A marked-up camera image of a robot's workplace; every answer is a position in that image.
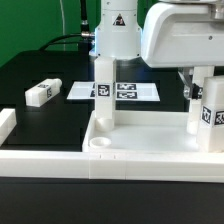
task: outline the black table surface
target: black table surface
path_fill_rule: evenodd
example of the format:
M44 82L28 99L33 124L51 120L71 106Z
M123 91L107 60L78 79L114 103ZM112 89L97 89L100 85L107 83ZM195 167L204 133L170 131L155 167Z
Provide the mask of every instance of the black table surface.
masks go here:
M22 52L4 65L0 110L16 108L18 124L1 149L81 151L94 102L66 97L74 81L92 81L93 70L77 52ZM60 78L61 93L41 108L26 107L24 92L46 78ZM118 66L117 81L155 82L161 98L119 102L118 110L187 110L177 69ZM0 178L0 224L222 224L223 208L217 183Z
M25 91L47 78L61 92L40 108L28 107ZM0 110L15 108L17 126L2 149L81 151L93 100L67 100L74 81L93 81L94 64L78 52L22 52L0 69ZM156 83L161 102L119 102L117 110L184 111L177 69L150 69L143 62L118 66L118 82Z

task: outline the black cable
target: black cable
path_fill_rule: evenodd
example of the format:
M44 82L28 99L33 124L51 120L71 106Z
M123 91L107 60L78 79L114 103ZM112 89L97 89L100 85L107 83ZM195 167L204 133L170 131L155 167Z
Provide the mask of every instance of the black cable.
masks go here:
M80 0L81 20L87 20L86 0Z
M87 20L86 0L80 0L81 7L81 32L89 31L89 24Z
M50 40L48 43L46 43L45 45L43 45L39 51L44 51L46 48L48 48L50 45L52 45L53 43L59 41L59 40L64 40L64 39L68 39L68 38L72 38L72 37L81 37L81 34L80 33L71 33L71 34L68 34L68 35L63 35L63 36L60 36L60 37L56 37L52 40Z
M69 42L56 42L56 43L51 43L49 44L49 46L51 45L60 45L60 44L78 44L78 41L69 41Z

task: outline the circular hole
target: circular hole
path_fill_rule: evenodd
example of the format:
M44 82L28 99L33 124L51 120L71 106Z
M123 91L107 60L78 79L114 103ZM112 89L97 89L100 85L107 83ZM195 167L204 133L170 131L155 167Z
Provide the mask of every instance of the circular hole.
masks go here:
M97 137L90 140L90 147L94 149L108 148L111 145L109 138Z

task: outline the green wall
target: green wall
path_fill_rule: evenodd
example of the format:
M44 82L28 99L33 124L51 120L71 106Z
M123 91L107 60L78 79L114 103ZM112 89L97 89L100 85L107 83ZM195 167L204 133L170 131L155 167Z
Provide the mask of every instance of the green wall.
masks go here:
M143 26L147 7L153 2L139 0L138 4L138 22ZM63 5L66 33L79 32L79 0L63 0ZM90 28L94 31L100 21L100 0L87 0L87 10ZM50 39L62 34L60 0L1 0L0 66L17 53L37 50Z

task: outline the white pillar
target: white pillar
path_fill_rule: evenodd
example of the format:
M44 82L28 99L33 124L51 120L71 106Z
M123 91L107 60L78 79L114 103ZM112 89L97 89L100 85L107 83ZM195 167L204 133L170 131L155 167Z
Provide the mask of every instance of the white pillar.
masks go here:
M194 75L192 83L203 87L204 78L214 75L214 66L194 67ZM201 99L190 100L190 108L187 123L187 132L190 134L197 134L198 122L200 120Z
M95 116L99 131L114 128L116 59L99 57L95 60Z
M224 76L205 79L197 143L201 151L224 151Z

